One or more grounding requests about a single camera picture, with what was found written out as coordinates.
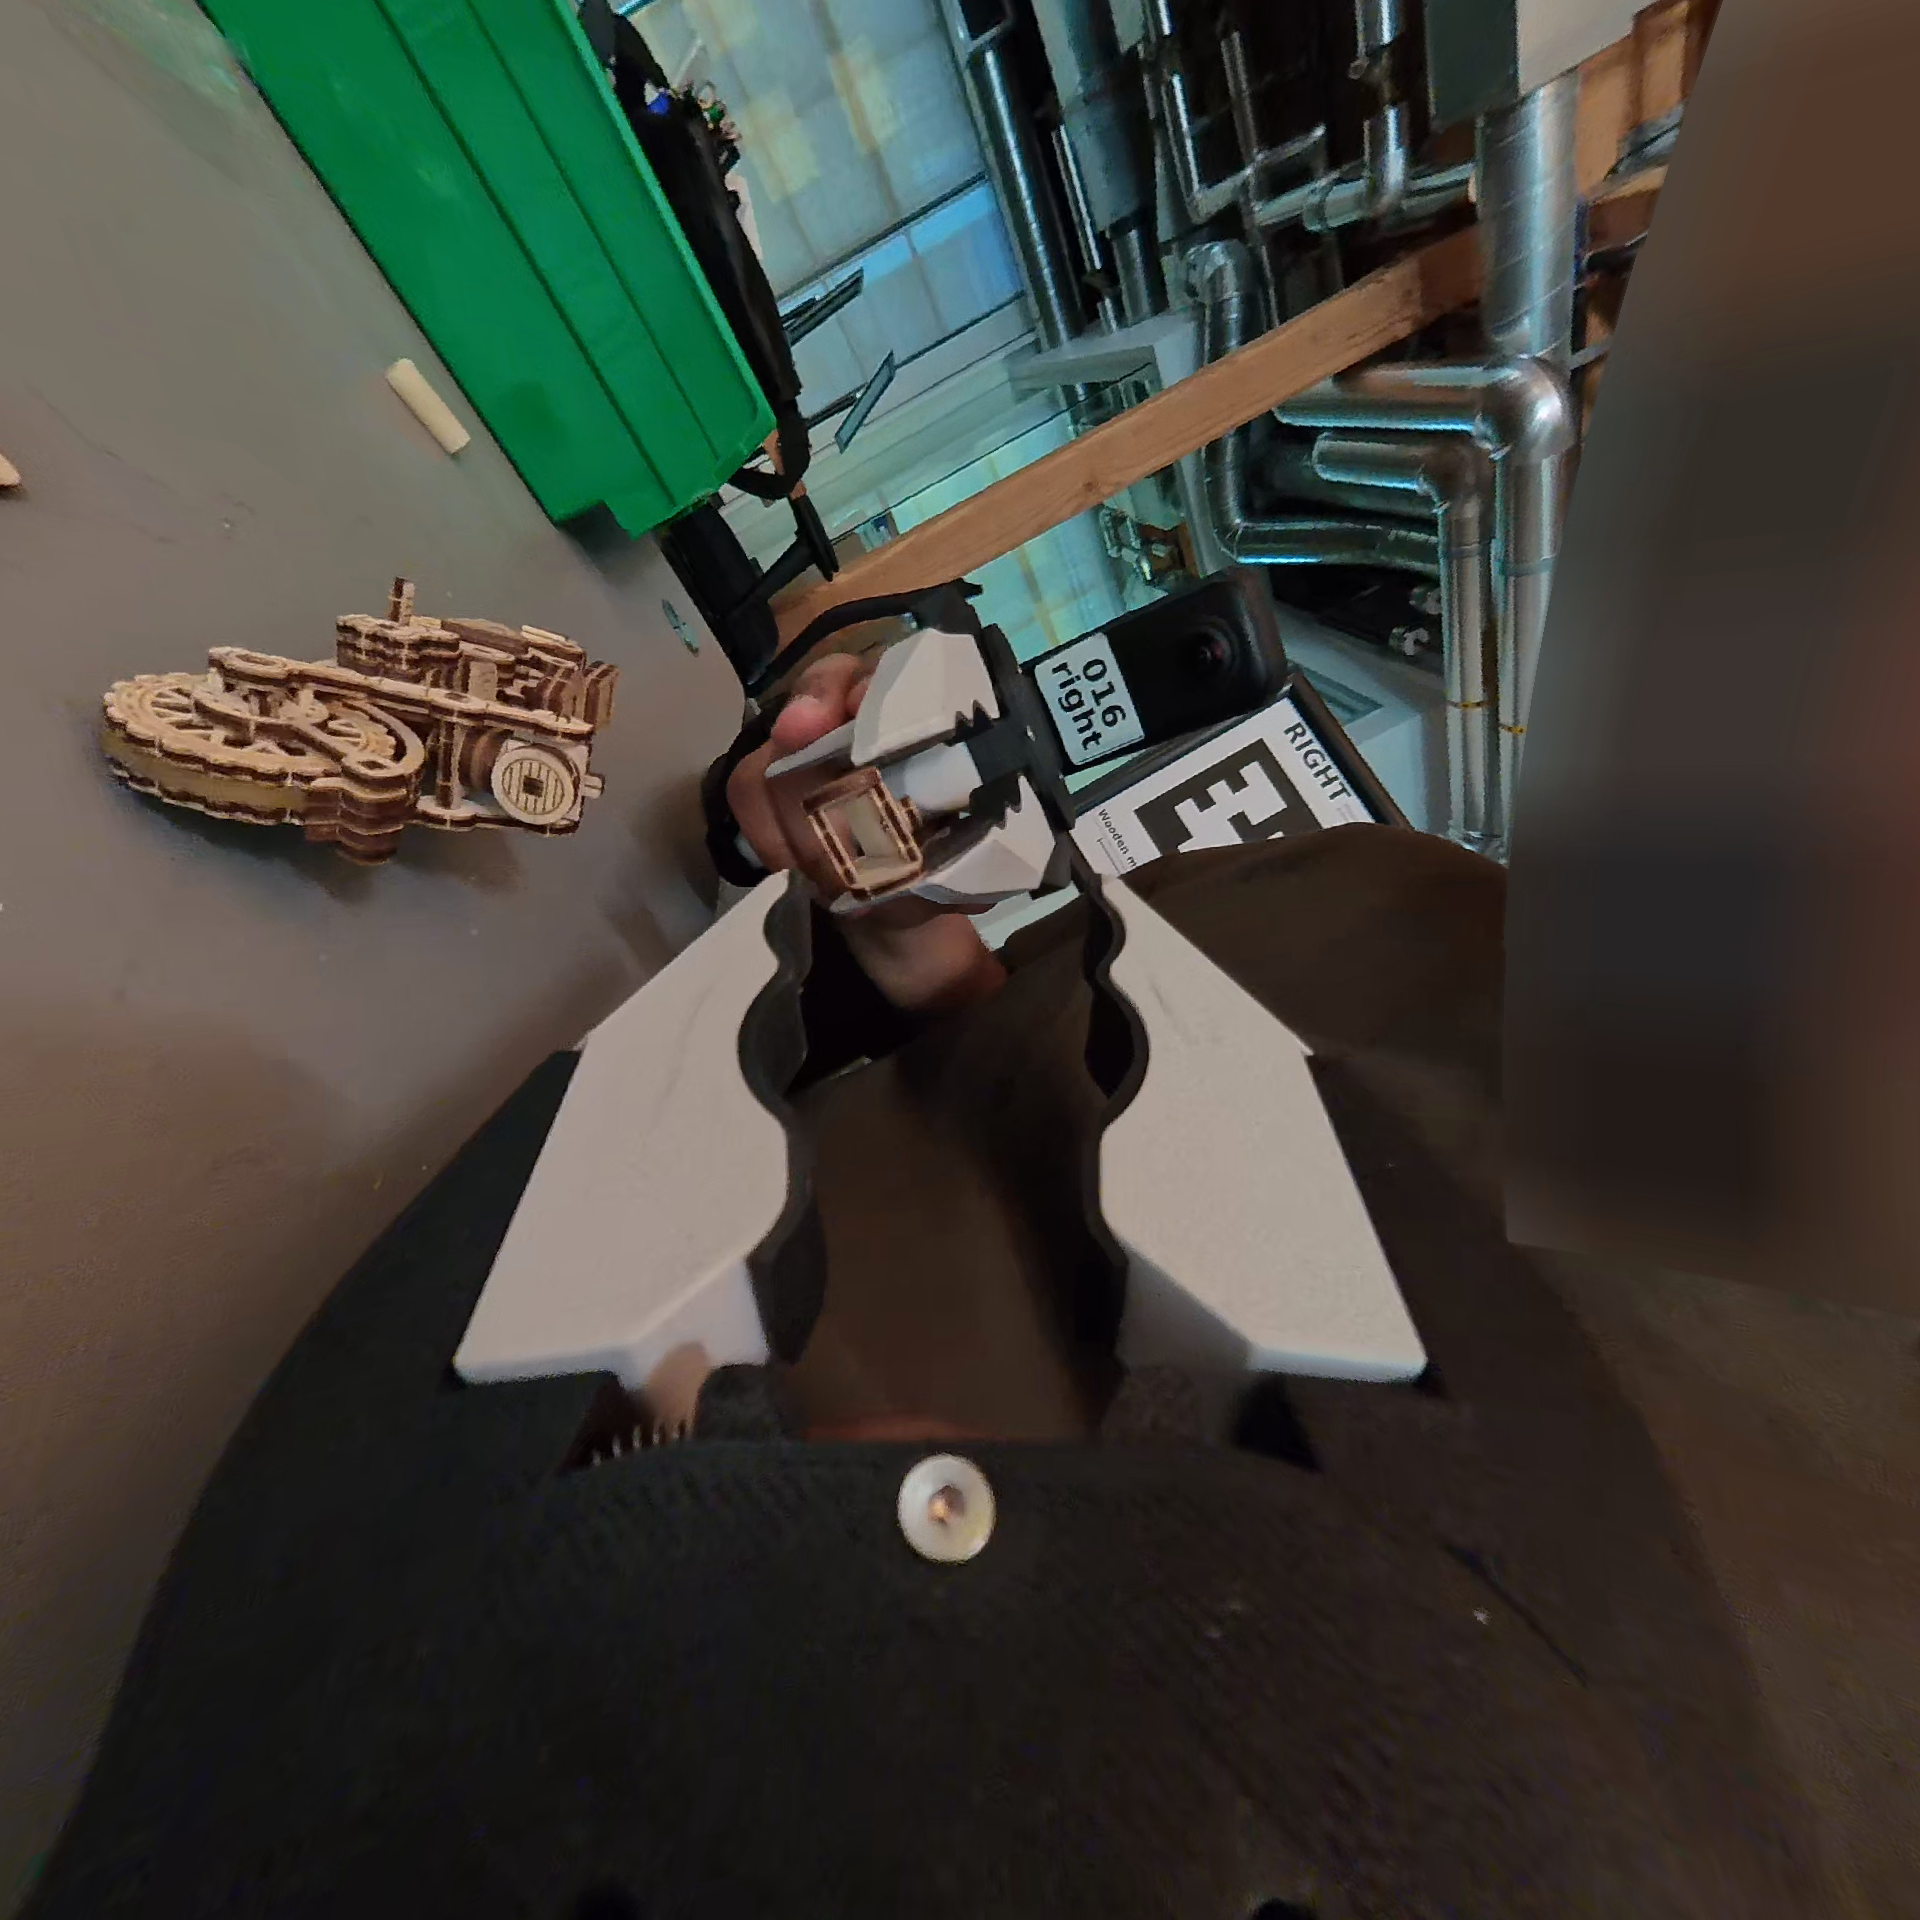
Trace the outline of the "small square wooden part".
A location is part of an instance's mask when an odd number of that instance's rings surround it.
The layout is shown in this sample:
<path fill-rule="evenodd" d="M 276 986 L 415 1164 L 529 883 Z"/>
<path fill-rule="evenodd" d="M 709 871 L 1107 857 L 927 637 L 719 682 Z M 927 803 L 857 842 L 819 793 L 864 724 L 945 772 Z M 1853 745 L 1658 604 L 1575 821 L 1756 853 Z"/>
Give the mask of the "small square wooden part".
<path fill-rule="evenodd" d="M 922 817 L 879 768 L 859 768 L 805 801 L 808 827 L 839 895 L 864 905 L 924 875 Z"/>

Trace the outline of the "grey desk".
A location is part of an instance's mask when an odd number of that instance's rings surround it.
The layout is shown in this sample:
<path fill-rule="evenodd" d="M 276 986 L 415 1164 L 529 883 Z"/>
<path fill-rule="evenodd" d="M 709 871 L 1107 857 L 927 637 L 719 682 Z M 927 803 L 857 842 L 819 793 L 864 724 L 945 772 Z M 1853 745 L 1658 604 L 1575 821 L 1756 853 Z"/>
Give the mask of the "grey desk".
<path fill-rule="evenodd" d="M 5 1737 L 84 1743 L 187 1506 L 322 1290 L 519 1072 L 699 925 L 737 719 L 649 545 L 552 524 L 187 4 L 5 4 Z M 567 839 L 355 868 L 157 808 L 103 691 L 427 609 L 620 663 Z"/>

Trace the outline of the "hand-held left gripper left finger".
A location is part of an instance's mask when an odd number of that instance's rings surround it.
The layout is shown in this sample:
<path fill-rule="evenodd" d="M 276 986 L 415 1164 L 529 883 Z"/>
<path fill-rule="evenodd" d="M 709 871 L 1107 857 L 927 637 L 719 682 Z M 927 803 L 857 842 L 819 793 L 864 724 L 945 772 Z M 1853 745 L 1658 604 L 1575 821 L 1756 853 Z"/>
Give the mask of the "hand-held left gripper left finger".
<path fill-rule="evenodd" d="M 788 1093 L 811 899 L 769 877 L 602 1023 L 453 1356 L 469 1386 L 794 1362 L 825 1233 Z"/>

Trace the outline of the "green plastic bin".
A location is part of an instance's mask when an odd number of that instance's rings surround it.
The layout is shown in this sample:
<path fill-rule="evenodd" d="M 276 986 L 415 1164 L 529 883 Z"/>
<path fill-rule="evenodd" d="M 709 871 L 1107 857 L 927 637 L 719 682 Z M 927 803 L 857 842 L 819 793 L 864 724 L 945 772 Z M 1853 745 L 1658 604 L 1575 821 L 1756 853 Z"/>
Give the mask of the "green plastic bin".
<path fill-rule="evenodd" d="M 560 3 L 207 3 L 553 521 L 642 538 L 776 426 Z"/>

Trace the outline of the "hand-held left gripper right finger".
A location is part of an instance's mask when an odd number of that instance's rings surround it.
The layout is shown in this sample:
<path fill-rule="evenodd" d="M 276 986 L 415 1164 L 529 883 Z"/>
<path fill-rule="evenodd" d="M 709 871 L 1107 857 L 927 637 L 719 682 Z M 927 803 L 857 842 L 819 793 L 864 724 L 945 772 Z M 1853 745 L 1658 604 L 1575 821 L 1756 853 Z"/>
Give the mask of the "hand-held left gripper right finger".
<path fill-rule="evenodd" d="M 1124 881 L 1092 881 L 1119 1060 L 1092 1204 L 1122 1267 L 1122 1364 L 1412 1381 L 1399 1283 L 1307 1047 Z"/>

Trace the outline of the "black office chair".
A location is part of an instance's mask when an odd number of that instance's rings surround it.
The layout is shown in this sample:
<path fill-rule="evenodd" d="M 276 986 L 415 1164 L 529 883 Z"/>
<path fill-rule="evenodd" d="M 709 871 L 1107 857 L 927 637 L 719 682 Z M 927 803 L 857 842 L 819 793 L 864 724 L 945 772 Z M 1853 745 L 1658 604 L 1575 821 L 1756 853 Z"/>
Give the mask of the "black office chair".
<path fill-rule="evenodd" d="M 668 84 L 648 41 L 611 4 L 580 4 L 580 24 L 706 277 L 731 341 L 743 349 L 759 395 L 772 409 L 772 426 L 759 440 L 769 464 L 741 460 L 725 482 L 747 497 L 780 498 L 788 505 L 797 533 L 783 559 L 769 570 L 752 563 L 720 515 L 715 495 L 672 519 L 658 538 L 668 565 L 703 612 L 743 691 L 754 697 L 776 680 L 776 595 L 808 570 L 819 570 L 825 578 L 836 571 L 825 524 L 805 495 L 810 429 L 801 412 L 801 375 L 772 285 L 727 179 L 737 157 L 731 138 L 719 132 L 685 91 Z"/>

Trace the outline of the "small white cylinder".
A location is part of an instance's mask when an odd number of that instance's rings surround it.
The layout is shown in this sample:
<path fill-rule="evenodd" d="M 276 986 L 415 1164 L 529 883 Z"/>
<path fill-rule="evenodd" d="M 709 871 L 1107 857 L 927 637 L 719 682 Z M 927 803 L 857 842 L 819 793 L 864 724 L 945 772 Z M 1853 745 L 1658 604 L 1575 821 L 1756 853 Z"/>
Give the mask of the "small white cylinder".
<path fill-rule="evenodd" d="M 448 458 L 458 458 L 472 443 L 472 429 L 466 424 L 437 393 L 432 383 L 412 359 L 403 356 L 389 364 L 384 377 L 392 393 Z"/>

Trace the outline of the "wooden motorcycle model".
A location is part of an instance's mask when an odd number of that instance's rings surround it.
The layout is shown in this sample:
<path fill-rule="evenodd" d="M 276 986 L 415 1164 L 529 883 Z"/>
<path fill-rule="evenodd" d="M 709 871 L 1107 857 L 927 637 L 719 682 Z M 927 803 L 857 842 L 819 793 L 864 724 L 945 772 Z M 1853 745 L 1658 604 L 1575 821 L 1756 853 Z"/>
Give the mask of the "wooden motorcycle model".
<path fill-rule="evenodd" d="M 100 741 L 135 793 L 375 866 L 415 827 L 576 832 L 616 696 L 567 635 L 424 616 L 397 578 L 381 616 L 337 620 L 331 658 L 224 645 L 108 687 Z"/>

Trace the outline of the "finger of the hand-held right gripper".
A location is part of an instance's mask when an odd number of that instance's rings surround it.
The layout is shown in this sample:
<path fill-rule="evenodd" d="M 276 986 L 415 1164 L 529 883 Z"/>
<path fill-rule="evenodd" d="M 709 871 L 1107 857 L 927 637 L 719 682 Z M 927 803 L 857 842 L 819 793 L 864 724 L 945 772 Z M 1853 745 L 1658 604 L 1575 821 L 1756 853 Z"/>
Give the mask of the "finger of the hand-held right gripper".
<path fill-rule="evenodd" d="M 924 875 L 873 903 L 853 903 L 836 887 L 835 911 L 879 911 L 899 900 L 984 911 L 1049 885 L 1061 827 L 1035 784 L 892 791 L 920 815 Z"/>
<path fill-rule="evenodd" d="M 801 786 L 1033 784 L 1037 741 L 1002 691 L 1008 663 L 988 631 L 914 631 L 881 653 L 850 723 L 765 775 Z"/>

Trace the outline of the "person's right hand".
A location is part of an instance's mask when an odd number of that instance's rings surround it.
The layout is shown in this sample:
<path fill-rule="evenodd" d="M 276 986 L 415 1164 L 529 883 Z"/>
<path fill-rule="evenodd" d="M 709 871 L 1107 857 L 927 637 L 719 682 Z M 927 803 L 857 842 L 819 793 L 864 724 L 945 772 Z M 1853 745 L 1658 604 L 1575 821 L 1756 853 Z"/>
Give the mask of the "person's right hand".
<path fill-rule="evenodd" d="M 703 786 L 706 851 L 720 881 L 749 889 L 769 874 L 794 871 L 817 897 L 802 993 L 811 1076 L 884 1056 L 924 1023 L 993 995 L 1005 979 L 996 954 L 961 913 L 905 899 L 859 916 L 835 914 L 829 903 L 844 887 L 811 829 L 808 803 L 844 770 L 811 763 L 771 778 L 771 768 L 856 723 L 876 663 L 845 653 L 815 658 L 778 712 L 743 727 Z"/>

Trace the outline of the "metal ventilation pipes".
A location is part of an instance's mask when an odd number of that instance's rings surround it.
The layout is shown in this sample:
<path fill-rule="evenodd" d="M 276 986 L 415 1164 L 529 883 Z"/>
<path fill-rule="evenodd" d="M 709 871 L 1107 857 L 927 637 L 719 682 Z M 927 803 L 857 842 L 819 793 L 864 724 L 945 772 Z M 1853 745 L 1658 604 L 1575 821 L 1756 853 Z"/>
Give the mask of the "metal ventilation pipes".
<path fill-rule="evenodd" d="M 1577 452 L 1577 74 L 1524 4 L 943 4 L 1044 368 L 1092 427 L 1460 233 L 1474 289 L 1092 508 L 1443 682 L 1437 827 L 1504 857 Z"/>

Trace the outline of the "wooden beam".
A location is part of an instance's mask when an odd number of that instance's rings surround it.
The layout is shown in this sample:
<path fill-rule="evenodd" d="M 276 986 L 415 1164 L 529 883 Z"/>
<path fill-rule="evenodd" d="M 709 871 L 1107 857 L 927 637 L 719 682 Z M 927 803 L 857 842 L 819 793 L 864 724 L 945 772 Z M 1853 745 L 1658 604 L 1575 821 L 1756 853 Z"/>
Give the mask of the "wooden beam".
<path fill-rule="evenodd" d="M 1624 40 L 1580 68 L 1575 180 L 1596 191 L 1632 125 L 1680 105 L 1696 81 L 1716 4 L 1645 7 Z M 1431 241 L 1332 296 L 1223 362 L 1200 368 L 1084 440 L 845 563 L 829 581 L 776 599 L 783 643 L 848 602 L 973 578 L 1000 559 L 1098 508 L 1154 472 L 1248 426 L 1309 384 L 1361 365 L 1468 304 L 1492 299 L 1481 272 L 1492 261 L 1492 218 Z"/>

